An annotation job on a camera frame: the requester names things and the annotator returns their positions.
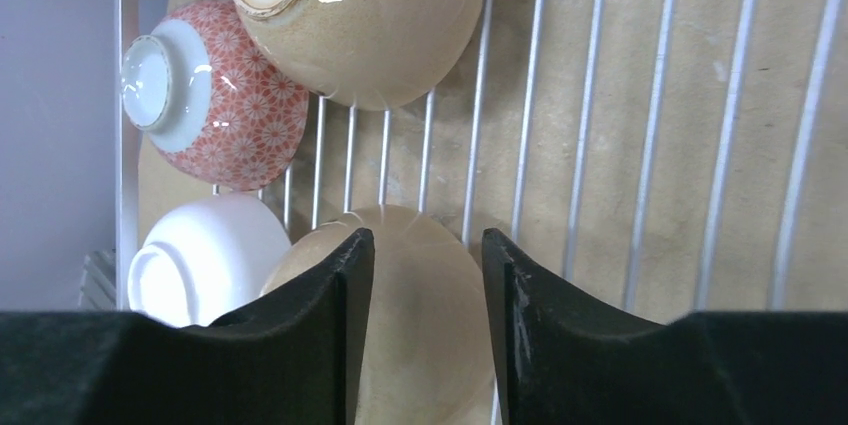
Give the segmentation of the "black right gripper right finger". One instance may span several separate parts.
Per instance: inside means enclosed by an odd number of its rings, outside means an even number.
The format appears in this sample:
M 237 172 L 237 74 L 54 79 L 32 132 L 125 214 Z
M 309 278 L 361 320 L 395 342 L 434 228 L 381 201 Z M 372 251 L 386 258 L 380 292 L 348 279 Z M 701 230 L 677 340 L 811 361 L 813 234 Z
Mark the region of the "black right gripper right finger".
M 506 424 L 843 424 L 843 312 L 700 311 L 667 325 L 611 306 L 482 236 Z

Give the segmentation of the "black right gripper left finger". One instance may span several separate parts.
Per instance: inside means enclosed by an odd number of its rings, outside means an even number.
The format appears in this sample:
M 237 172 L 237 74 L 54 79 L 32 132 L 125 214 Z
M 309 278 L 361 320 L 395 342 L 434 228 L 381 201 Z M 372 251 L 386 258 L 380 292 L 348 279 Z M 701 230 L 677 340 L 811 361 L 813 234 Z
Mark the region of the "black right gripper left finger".
M 208 326 L 135 312 L 5 312 L 5 424 L 351 424 L 374 272 L 360 228 Z

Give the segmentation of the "cream white bowl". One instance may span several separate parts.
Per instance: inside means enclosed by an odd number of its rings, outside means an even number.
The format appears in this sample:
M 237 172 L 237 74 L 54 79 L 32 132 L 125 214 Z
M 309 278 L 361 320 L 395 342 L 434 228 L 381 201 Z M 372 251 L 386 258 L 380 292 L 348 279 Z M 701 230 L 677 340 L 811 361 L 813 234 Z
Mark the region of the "cream white bowl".
M 323 260 L 356 229 L 374 278 L 356 421 L 485 424 L 494 378 L 480 267 L 443 225 L 398 205 L 349 211 L 297 241 L 264 290 Z

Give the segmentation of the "plain white bowl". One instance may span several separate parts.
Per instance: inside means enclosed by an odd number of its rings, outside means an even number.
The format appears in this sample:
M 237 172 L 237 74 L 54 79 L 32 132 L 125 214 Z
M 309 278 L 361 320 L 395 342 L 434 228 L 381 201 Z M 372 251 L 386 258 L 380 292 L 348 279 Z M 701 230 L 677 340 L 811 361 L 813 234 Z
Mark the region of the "plain white bowl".
M 181 205 L 153 226 L 133 257 L 129 306 L 170 326 L 207 326 L 258 298 L 290 247 L 280 220 L 253 195 Z

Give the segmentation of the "red floral patterned bowl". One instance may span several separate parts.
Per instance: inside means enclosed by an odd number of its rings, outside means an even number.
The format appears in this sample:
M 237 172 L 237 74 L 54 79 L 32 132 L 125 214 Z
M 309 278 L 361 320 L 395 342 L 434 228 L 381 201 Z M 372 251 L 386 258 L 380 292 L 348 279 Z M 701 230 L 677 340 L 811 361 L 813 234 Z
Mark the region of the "red floral patterned bowl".
M 235 191 L 282 176 L 304 135 L 309 92 L 282 74 L 232 0 L 196 0 L 136 38 L 123 110 L 174 168 Z

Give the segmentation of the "beige speckled ceramic bowl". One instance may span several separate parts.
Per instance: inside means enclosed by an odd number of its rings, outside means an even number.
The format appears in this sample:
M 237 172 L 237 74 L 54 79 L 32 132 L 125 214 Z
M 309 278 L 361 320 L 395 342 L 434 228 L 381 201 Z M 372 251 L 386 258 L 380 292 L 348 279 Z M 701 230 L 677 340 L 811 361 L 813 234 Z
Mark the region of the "beige speckled ceramic bowl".
M 441 82 L 484 0 L 234 0 L 260 51 L 291 80 L 345 106 L 407 105 Z

